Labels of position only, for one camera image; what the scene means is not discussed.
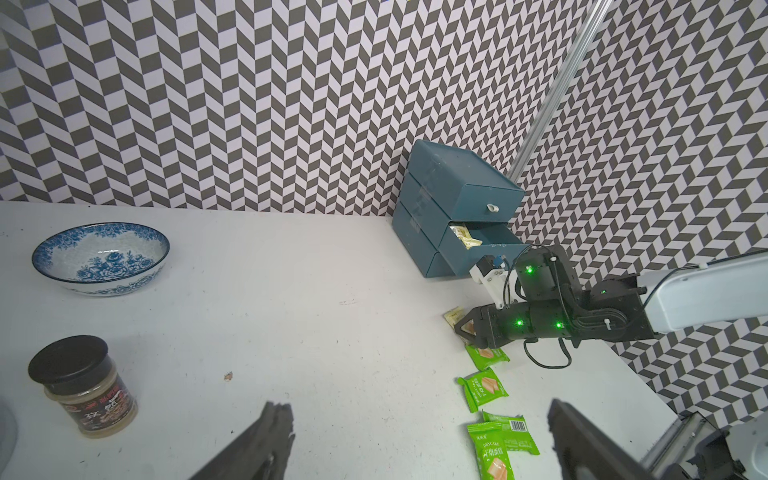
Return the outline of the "yellow cookie packet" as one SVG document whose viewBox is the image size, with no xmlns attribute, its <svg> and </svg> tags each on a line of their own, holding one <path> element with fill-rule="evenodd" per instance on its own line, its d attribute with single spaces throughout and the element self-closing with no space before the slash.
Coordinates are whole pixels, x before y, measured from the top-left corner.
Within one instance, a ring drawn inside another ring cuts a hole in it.
<svg viewBox="0 0 768 480">
<path fill-rule="evenodd" d="M 480 239 L 474 238 L 470 230 L 463 224 L 450 224 L 449 228 L 454 233 L 454 235 L 462 242 L 462 244 L 467 250 L 474 247 L 481 246 L 483 244 L 483 241 Z"/>
<path fill-rule="evenodd" d="M 444 320 L 452 329 L 454 329 L 456 325 L 464 319 L 465 316 L 466 311 L 463 307 L 456 307 L 443 314 Z M 474 336 L 476 334 L 474 321 L 472 319 L 468 320 L 461 326 L 461 330 L 469 335 Z"/>
</svg>

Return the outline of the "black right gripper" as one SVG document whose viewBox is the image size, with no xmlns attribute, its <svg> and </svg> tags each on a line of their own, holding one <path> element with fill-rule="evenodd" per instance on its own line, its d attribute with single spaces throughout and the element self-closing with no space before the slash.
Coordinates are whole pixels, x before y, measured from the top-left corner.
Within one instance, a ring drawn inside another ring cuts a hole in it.
<svg viewBox="0 0 768 480">
<path fill-rule="evenodd" d="M 534 337 L 530 305 L 517 303 L 498 309 L 494 304 L 468 310 L 456 322 L 455 333 L 467 345 L 501 348 L 515 340 Z"/>
</svg>

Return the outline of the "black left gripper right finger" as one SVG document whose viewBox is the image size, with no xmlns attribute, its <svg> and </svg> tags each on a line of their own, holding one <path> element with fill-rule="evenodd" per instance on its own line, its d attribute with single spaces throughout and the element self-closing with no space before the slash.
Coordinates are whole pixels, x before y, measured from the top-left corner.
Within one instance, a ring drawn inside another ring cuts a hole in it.
<svg viewBox="0 0 768 480">
<path fill-rule="evenodd" d="M 563 479 L 653 479 L 646 469 L 571 404 L 554 399 L 548 412 L 548 424 Z"/>
</svg>

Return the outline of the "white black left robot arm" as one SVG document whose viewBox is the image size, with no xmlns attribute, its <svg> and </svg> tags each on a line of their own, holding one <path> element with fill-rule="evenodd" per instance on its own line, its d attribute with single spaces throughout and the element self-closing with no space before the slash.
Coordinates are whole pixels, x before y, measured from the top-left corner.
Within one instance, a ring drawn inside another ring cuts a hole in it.
<svg viewBox="0 0 768 480">
<path fill-rule="evenodd" d="M 767 416 L 707 432 L 701 414 L 679 417 L 637 461 L 573 405 L 555 399 L 548 412 L 565 479 L 764 479 Z M 195 473 L 197 479 L 281 479 L 295 435 L 290 405 L 265 404 L 261 416 Z"/>
</svg>

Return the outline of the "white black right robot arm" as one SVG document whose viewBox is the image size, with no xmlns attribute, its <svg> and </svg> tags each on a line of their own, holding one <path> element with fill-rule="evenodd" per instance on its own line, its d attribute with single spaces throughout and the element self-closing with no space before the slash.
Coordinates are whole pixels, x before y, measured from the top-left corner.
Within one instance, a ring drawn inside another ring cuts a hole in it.
<svg viewBox="0 0 768 480">
<path fill-rule="evenodd" d="M 491 257 L 471 270 L 492 303 L 471 309 L 455 333 L 480 349 L 542 339 L 579 346 L 661 336 L 767 314 L 767 252 L 757 249 L 711 262 L 647 274 L 628 273 L 581 285 L 559 246 L 533 245 L 496 266 Z"/>
</svg>

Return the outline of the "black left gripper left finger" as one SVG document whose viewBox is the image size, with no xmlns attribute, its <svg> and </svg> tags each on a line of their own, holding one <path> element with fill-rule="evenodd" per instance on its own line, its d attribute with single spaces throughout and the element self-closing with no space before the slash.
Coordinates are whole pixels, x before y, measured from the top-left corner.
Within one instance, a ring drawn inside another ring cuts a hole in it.
<svg viewBox="0 0 768 480">
<path fill-rule="evenodd" d="M 192 479 L 283 479 L 294 440 L 291 406 L 267 402 L 259 419 Z"/>
</svg>

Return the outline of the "teal three-drawer cabinet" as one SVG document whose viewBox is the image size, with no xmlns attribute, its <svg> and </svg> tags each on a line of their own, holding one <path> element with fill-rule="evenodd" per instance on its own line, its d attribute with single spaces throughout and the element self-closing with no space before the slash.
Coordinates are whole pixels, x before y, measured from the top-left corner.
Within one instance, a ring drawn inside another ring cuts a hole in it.
<svg viewBox="0 0 768 480">
<path fill-rule="evenodd" d="M 483 256 L 511 261 L 526 244 L 509 229 L 525 192 L 470 150 L 418 140 L 411 148 L 392 226 L 425 278 L 466 277 Z M 483 241 L 467 250 L 450 230 Z"/>
</svg>

